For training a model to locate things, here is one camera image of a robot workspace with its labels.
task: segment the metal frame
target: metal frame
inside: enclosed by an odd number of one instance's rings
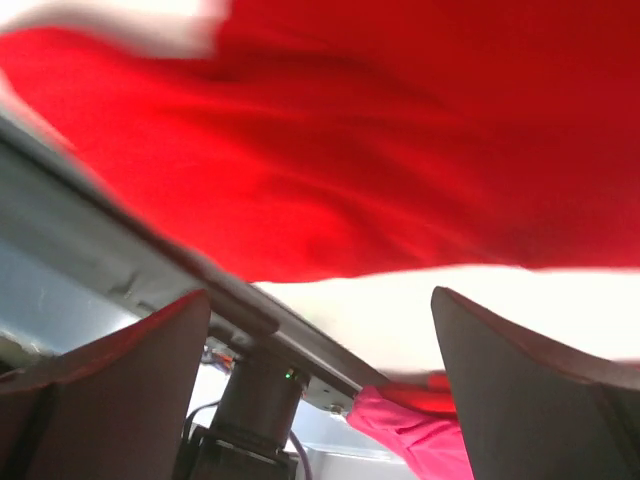
[[[361,387],[386,381],[273,298],[153,233],[1,116],[0,238],[138,316],[204,288],[211,335],[235,352],[266,349],[306,371],[306,400],[320,408],[348,409]]]

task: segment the screw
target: screw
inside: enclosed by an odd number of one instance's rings
[[[329,407],[329,413],[331,415],[342,416],[344,413],[344,407],[342,405],[338,405],[337,403],[332,403],[331,407]]]

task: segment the pink clothing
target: pink clothing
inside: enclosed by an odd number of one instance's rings
[[[473,480],[455,419],[406,409],[366,387],[347,418],[356,430],[400,455],[423,480]]]

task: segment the wire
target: wire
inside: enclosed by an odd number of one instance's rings
[[[293,443],[293,446],[300,455],[300,461],[302,462],[302,468],[304,469],[304,479],[305,480],[313,480],[313,473],[311,472],[311,463],[309,463],[309,455],[307,455],[307,451],[298,440],[298,437],[295,433],[289,433],[289,440]]]
[[[213,408],[217,407],[220,403],[220,400],[216,402],[207,403],[206,405],[202,405],[201,407],[196,408],[193,412],[189,414],[189,416],[184,421],[184,427],[182,427],[182,440],[187,441],[189,439],[189,434],[191,433],[191,426],[193,425],[193,421],[196,418],[196,415],[205,408]]]

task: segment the red fabric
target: red fabric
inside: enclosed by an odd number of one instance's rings
[[[358,394],[349,425],[400,455],[420,479],[473,480],[460,424],[406,409],[376,388]]]
[[[55,29],[16,90],[135,214],[247,280],[640,266],[640,3],[236,0],[204,62]]]
[[[390,383],[378,387],[382,397],[404,408],[436,416],[457,418],[456,406],[444,374],[430,376],[427,385]]]

